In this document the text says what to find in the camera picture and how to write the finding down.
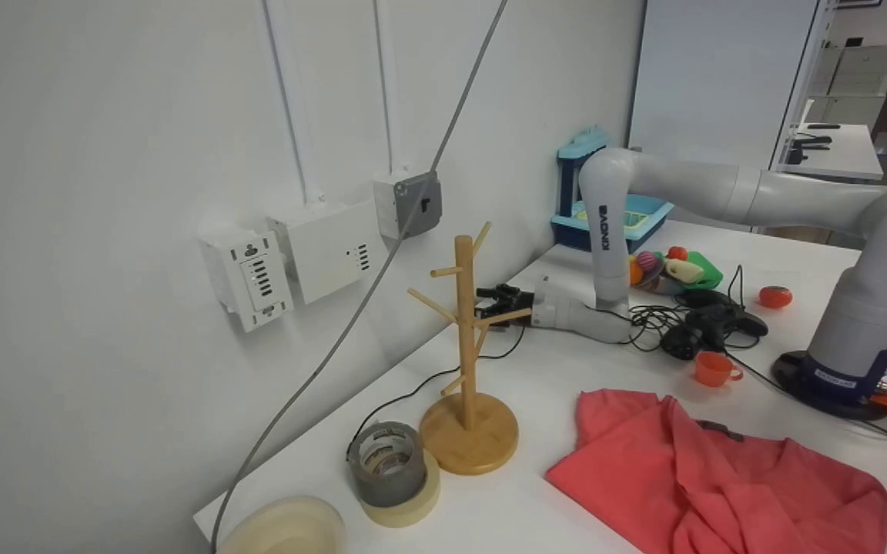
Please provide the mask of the blue black robot base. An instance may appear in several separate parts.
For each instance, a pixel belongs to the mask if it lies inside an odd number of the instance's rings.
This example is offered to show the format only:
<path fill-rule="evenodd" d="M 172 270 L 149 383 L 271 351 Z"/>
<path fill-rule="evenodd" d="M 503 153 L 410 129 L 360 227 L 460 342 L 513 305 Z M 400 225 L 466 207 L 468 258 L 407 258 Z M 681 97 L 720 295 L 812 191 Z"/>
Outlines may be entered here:
<path fill-rule="evenodd" d="M 806 351 L 780 354 L 770 373 L 783 390 L 819 412 L 850 420 L 887 417 L 887 351 L 858 378 L 819 365 Z"/>

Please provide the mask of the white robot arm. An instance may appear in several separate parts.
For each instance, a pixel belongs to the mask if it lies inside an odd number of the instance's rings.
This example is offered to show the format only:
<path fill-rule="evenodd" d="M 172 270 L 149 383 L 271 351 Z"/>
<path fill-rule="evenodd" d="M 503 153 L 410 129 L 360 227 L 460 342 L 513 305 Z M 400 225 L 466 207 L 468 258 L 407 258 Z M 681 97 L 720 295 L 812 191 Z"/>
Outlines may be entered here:
<path fill-rule="evenodd" d="M 543 290 L 532 323 L 608 343 L 628 336 L 621 320 L 628 300 L 621 203 L 628 194 L 647 194 L 718 222 L 819 225 L 858 234 L 863 254 L 841 274 L 806 354 L 822 380 L 854 390 L 887 351 L 887 184 L 843 184 L 608 146 L 582 166 L 580 191 L 589 212 L 595 300 Z"/>

